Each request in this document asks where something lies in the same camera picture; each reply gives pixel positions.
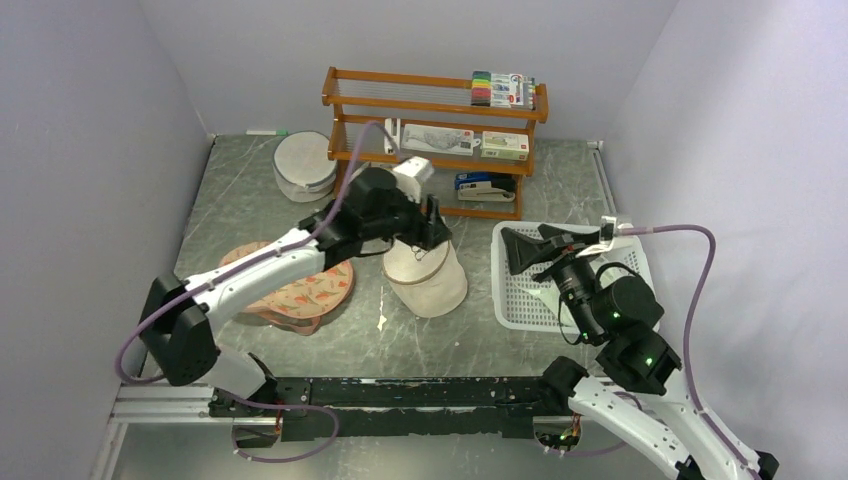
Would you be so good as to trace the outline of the beige mesh laundry bag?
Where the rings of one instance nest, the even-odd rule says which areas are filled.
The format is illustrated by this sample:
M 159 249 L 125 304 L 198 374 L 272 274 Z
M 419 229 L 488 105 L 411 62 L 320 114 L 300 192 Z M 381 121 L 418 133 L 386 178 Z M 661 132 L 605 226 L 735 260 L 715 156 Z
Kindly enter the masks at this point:
M 451 241 L 432 250 L 396 241 L 382 256 L 382 273 L 394 293 L 417 317 L 446 315 L 468 293 L 467 276 Z

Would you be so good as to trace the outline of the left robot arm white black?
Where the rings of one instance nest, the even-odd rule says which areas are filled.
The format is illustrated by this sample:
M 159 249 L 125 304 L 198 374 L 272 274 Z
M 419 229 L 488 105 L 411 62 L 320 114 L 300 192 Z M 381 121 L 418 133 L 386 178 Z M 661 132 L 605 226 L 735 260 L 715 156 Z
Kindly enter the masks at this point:
M 266 295 L 352 258 L 386 253 L 396 241 L 432 250 L 451 238 L 437 199 L 423 195 L 434 168 L 412 157 L 391 170 L 367 167 L 346 192 L 278 240 L 224 267 L 150 288 L 138 336 L 172 386 L 203 380 L 236 394 L 249 414 L 273 409 L 277 388 L 262 364 L 227 353 L 215 331 Z

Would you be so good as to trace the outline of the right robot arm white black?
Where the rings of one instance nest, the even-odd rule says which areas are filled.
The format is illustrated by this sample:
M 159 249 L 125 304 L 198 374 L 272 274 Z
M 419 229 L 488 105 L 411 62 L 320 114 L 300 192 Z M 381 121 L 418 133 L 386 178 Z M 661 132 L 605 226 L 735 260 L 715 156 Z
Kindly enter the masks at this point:
M 600 347 L 597 363 L 609 380 L 638 400 L 624 401 L 575 361 L 559 357 L 544 371 L 539 398 L 550 413 L 587 417 L 631 446 L 669 479 L 772 479 L 776 457 L 747 446 L 699 395 L 691 370 L 690 341 L 677 353 L 656 331 L 664 309 L 647 280 L 633 270 L 602 285 L 593 258 L 656 233 L 614 217 L 591 233 L 548 224 L 536 238 L 504 227 L 513 275 L 537 264 L 536 282 L 553 282 L 558 301 L 578 330 L 577 343 Z

